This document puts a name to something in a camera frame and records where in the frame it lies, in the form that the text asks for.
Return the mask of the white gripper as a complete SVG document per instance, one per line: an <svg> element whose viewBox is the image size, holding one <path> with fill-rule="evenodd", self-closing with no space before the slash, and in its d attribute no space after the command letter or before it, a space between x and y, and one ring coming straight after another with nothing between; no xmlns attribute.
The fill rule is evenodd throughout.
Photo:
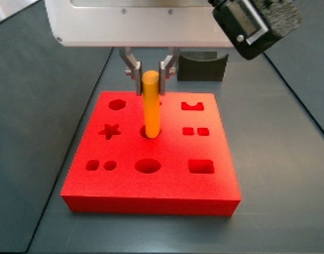
<svg viewBox="0 0 324 254"><path fill-rule="evenodd" d="M54 38L66 47L123 47L125 74L141 95L141 62L131 47L169 47L159 63L159 94L179 48L228 48L207 0L44 0Z"/></svg>

